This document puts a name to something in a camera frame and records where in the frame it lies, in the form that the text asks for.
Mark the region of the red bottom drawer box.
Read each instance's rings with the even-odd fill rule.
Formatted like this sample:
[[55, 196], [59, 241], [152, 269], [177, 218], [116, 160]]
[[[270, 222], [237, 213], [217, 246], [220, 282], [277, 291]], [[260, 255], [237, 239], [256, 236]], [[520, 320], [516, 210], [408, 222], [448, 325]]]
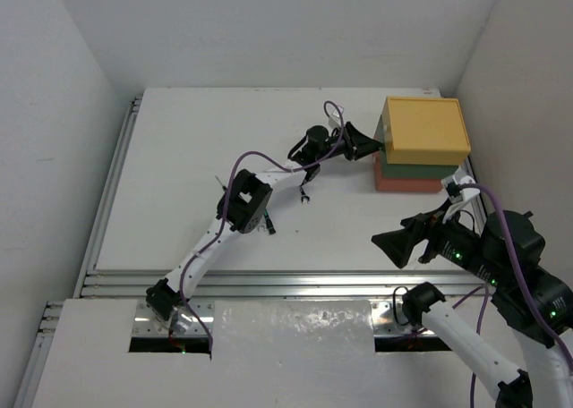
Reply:
[[374, 186], [377, 191], [437, 193], [442, 190], [440, 179], [402, 179], [388, 178], [382, 170], [381, 153], [372, 158]]

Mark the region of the yellow top drawer box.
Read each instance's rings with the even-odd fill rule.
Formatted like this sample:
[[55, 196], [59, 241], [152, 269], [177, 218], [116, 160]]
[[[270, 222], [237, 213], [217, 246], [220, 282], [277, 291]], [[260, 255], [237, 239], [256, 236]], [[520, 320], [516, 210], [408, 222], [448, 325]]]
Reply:
[[391, 164], [460, 166], [471, 152], [454, 98], [388, 97], [380, 123], [380, 141]]

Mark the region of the thin green black screwdriver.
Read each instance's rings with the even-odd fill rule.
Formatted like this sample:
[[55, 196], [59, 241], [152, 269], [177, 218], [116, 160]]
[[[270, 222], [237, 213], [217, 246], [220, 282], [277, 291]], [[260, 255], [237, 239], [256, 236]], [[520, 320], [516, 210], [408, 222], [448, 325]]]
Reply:
[[223, 191], [225, 191], [227, 189], [227, 187], [223, 184], [223, 182], [219, 179], [219, 177], [217, 175], [215, 175], [215, 178], [218, 181], [218, 183], [220, 184]]

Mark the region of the thick green black screwdriver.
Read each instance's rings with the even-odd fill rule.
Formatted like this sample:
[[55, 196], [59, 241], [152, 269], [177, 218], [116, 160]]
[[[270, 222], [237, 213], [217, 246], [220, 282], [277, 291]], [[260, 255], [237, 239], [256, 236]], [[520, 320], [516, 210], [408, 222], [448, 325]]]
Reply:
[[269, 235], [273, 235], [276, 233], [276, 229], [274, 227], [274, 224], [269, 216], [269, 213], [267, 210], [264, 211], [263, 213], [263, 217], [264, 217], [264, 221], [265, 221], [265, 226], [267, 229], [267, 232], [269, 233]]

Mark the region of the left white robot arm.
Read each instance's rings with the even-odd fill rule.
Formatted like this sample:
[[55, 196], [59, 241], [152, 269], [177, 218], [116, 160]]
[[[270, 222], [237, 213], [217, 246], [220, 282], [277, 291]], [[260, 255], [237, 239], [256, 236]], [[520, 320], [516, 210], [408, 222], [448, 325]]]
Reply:
[[168, 322], [220, 253], [238, 236], [257, 229], [272, 194], [311, 182], [324, 160], [342, 156], [356, 161], [382, 149], [381, 142], [347, 122], [333, 131], [321, 125], [309, 128], [283, 164], [258, 151], [243, 153], [233, 166], [207, 232], [172, 271], [147, 289], [146, 303], [158, 319]]

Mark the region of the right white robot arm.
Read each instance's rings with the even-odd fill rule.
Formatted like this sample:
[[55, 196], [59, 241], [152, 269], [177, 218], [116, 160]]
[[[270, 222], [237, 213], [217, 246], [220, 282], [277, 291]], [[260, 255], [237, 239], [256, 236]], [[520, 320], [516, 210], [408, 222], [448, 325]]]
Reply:
[[433, 332], [482, 382], [498, 407], [572, 405], [572, 291], [540, 265], [544, 238], [528, 214], [490, 214], [476, 233], [458, 217], [418, 214], [401, 229], [375, 234], [372, 243], [397, 268], [426, 242], [420, 262], [442, 257], [483, 281], [483, 304], [492, 304], [513, 331], [525, 365], [518, 367], [482, 336], [483, 314], [470, 327], [455, 304], [430, 282], [392, 295], [394, 323], [412, 336]]

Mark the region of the green drawer box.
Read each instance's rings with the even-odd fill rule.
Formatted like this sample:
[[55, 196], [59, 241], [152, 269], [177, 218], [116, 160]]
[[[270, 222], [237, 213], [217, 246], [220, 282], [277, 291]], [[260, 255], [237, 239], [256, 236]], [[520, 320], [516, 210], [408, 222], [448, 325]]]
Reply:
[[381, 168], [382, 174], [388, 178], [441, 180], [459, 169], [459, 166], [390, 164], [384, 149], [374, 155], [373, 161]]

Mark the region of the silver wrench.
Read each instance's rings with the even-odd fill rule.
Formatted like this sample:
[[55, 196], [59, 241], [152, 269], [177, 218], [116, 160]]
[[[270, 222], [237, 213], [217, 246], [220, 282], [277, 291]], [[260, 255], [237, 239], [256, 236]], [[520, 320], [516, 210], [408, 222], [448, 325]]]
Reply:
[[298, 188], [299, 188], [301, 203], [304, 205], [309, 204], [311, 201], [311, 197], [306, 193], [306, 191], [302, 185], [299, 185]]

